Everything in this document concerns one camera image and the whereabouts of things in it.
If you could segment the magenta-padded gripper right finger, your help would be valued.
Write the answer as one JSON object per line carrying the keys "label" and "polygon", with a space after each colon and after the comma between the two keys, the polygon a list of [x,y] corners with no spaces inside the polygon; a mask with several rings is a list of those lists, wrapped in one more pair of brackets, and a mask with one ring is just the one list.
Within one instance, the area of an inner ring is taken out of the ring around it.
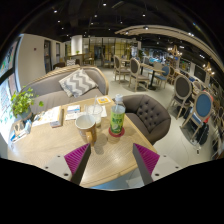
{"label": "magenta-padded gripper right finger", "polygon": [[132,153],[145,185],[181,169],[181,166],[168,155],[159,155],[137,143],[133,144]]}

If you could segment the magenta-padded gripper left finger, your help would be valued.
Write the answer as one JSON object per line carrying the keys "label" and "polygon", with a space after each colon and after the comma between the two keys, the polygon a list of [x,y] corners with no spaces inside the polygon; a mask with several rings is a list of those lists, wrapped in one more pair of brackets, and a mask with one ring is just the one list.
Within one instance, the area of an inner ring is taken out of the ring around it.
{"label": "magenta-padded gripper left finger", "polygon": [[66,155],[56,155],[51,161],[43,166],[43,169],[79,185],[90,154],[91,145],[87,143]]}

